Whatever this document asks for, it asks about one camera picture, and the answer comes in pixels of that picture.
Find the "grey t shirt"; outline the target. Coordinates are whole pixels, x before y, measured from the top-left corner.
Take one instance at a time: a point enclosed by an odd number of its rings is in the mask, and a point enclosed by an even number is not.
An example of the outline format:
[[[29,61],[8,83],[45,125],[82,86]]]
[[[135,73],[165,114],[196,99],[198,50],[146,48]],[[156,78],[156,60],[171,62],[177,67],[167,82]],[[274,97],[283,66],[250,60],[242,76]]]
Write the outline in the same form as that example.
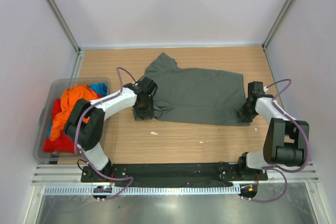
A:
[[[179,68],[161,53],[144,71],[157,84],[154,117],[159,121],[249,126],[237,111],[245,103],[244,76],[223,70]]]

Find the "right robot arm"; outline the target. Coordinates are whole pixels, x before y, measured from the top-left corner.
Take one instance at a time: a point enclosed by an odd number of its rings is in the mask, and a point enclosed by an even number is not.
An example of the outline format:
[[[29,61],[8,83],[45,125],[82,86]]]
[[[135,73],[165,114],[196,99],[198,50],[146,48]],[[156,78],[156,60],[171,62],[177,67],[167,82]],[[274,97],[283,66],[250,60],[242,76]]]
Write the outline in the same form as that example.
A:
[[[258,115],[268,123],[263,148],[243,153],[238,159],[236,172],[243,180],[271,168],[297,173],[309,162],[308,122],[289,115],[279,106],[277,96],[268,94],[267,90],[262,82],[250,82],[246,102],[237,111],[238,118],[244,123],[251,123]]]

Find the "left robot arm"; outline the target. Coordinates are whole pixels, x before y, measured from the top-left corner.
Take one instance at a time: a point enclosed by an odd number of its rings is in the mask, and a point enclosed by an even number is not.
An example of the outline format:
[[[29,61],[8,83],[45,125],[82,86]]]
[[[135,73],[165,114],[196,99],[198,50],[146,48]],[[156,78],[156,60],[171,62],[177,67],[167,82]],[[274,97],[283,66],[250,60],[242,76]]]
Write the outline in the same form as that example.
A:
[[[73,141],[74,150],[83,152],[98,181],[106,182],[112,173],[112,163],[100,145],[105,120],[126,108],[132,108],[136,121],[153,119],[153,97],[157,88],[152,79],[144,77],[101,99],[81,98],[75,103],[63,132]]]

